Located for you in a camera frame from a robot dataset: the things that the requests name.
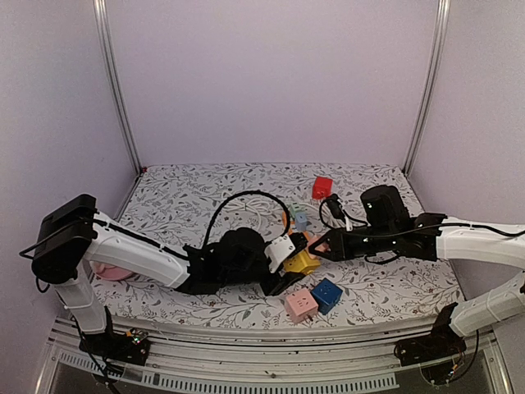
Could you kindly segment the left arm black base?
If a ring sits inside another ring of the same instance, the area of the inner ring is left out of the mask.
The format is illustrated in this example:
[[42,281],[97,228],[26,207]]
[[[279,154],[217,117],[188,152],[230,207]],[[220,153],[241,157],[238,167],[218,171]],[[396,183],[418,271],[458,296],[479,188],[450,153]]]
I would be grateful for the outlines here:
[[85,334],[81,332],[79,348],[105,360],[145,366],[151,342],[148,339],[136,341],[131,336],[115,332]]

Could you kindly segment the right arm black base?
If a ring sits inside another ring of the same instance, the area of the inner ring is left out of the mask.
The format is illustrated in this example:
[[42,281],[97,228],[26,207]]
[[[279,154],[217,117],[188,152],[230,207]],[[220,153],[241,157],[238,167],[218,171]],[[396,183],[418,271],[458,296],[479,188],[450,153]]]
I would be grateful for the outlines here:
[[428,334],[395,343],[393,354],[402,366],[438,360],[466,351],[463,337],[450,327],[451,315],[457,306],[458,303],[454,302],[444,307]]

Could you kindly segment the orange power strip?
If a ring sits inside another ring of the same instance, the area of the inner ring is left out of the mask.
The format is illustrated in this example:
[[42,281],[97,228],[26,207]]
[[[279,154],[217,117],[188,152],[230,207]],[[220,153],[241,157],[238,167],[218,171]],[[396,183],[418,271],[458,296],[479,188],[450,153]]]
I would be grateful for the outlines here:
[[290,216],[290,219],[287,219],[286,218],[286,215],[283,213],[282,214],[282,218],[283,218],[283,223],[285,226],[288,226],[288,234],[291,234],[293,232],[298,232],[296,231],[295,229],[295,225],[294,225],[294,219]]

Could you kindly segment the pink plug adapter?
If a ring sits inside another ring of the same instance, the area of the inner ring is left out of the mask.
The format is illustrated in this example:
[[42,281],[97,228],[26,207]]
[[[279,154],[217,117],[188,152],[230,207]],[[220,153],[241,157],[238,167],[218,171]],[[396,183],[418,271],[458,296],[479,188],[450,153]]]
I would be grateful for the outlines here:
[[[316,244],[318,242],[318,240],[320,239],[320,236],[318,235],[313,235],[313,236],[310,236],[309,239],[308,239],[308,246],[306,248],[306,251],[308,252],[308,247],[309,246],[312,246],[313,244]],[[316,245],[315,247],[317,247],[318,249],[320,250],[323,250],[323,249],[330,249],[330,246],[325,242],[321,242],[319,243],[318,245]],[[321,259],[319,257],[316,257],[314,255],[311,255],[309,252],[308,252],[308,255],[311,259]]]

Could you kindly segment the light blue plug adapter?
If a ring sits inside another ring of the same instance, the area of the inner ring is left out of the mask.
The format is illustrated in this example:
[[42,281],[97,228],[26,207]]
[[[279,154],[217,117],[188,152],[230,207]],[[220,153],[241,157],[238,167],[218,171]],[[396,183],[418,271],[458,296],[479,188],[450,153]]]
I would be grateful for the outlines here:
[[298,232],[307,231],[308,218],[305,212],[297,212],[294,216],[295,229]]

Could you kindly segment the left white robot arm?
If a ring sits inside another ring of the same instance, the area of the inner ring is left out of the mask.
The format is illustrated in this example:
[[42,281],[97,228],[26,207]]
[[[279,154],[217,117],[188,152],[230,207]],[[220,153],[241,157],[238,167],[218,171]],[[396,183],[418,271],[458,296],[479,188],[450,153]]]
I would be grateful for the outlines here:
[[78,195],[41,222],[35,244],[19,255],[31,262],[38,282],[52,286],[82,333],[105,356],[114,356],[122,340],[112,330],[82,265],[102,263],[123,268],[189,295],[213,295],[224,286],[257,283],[267,296],[278,295],[302,278],[282,274],[284,262],[306,249],[307,237],[283,232],[265,241],[254,229],[240,227],[217,242],[181,251],[121,225],[100,212],[92,195]]

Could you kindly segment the yellow cube socket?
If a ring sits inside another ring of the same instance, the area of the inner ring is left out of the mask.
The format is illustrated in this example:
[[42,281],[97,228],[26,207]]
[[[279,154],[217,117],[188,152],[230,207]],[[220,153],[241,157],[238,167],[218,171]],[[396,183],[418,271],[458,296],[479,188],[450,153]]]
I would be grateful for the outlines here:
[[307,250],[303,250],[294,257],[284,262],[284,270],[287,273],[302,273],[309,275],[321,266],[321,260],[312,256]]

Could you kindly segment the green plug adapter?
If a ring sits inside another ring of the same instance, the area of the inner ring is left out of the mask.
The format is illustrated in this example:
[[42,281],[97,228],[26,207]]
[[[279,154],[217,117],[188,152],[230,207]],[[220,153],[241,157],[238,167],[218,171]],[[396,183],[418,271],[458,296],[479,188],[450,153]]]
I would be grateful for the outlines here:
[[304,209],[301,203],[291,202],[289,204],[290,216],[295,219],[298,213],[303,213]]

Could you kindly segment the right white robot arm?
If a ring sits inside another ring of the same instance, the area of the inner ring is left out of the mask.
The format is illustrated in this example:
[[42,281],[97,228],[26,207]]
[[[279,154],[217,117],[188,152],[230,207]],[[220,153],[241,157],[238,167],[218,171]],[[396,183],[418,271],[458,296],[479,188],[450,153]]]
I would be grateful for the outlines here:
[[[443,213],[409,215],[394,186],[375,186],[361,195],[368,224],[347,230],[331,229],[308,250],[332,262],[348,261],[383,252],[401,257],[437,261],[473,260],[524,269],[524,227],[485,224],[450,217]],[[440,313],[444,326],[429,334],[424,350],[432,358],[442,357],[454,347],[457,337],[524,311],[524,274]]]

